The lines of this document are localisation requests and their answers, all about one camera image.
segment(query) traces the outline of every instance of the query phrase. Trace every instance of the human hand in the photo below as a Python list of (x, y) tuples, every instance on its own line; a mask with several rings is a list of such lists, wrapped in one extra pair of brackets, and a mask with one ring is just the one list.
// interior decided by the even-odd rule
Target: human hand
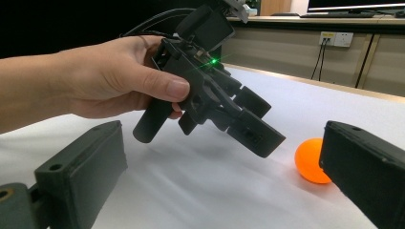
[(68, 113), (90, 118), (120, 115), (146, 109), (155, 97), (173, 102), (170, 117), (180, 117), (177, 102), (187, 97), (189, 84), (181, 77), (150, 68), (160, 41), (157, 36), (123, 37), (56, 53)]

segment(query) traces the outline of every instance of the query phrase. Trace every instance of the table surface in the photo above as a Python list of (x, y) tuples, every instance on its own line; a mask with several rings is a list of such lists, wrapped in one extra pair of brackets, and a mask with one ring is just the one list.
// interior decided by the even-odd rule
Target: table surface
[(95, 125), (120, 120), (129, 168), (95, 229), (375, 228), (334, 184), (304, 180), (294, 153), (304, 140), (322, 137), (328, 120), (405, 149), (405, 103), (227, 68), (271, 104), (264, 121), (287, 137), (268, 158), (209, 121), (186, 136), (168, 120), (143, 144), (132, 136), (142, 112), (93, 120), (63, 115), (0, 135), (0, 184), (32, 186), (43, 162)]

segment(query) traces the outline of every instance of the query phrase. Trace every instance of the forearm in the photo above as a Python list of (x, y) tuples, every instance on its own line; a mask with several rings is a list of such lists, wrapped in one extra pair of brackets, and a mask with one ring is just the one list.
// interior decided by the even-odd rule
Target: forearm
[(51, 55), (0, 60), (0, 133), (68, 112), (59, 66)]

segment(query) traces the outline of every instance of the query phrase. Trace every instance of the monitor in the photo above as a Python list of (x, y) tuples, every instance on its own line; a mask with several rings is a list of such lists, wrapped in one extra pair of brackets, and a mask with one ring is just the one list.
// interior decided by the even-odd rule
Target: monitor
[(405, 0), (309, 0), (308, 12), (401, 10)]

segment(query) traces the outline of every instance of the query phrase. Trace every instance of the orange ball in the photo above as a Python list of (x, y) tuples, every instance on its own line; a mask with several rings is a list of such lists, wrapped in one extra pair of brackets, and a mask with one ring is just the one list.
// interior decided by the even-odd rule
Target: orange ball
[(330, 178), (319, 167), (322, 138), (311, 138), (301, 143), (295, 152), (295, 166), (305, 179), (314, 183), (330, 183)]

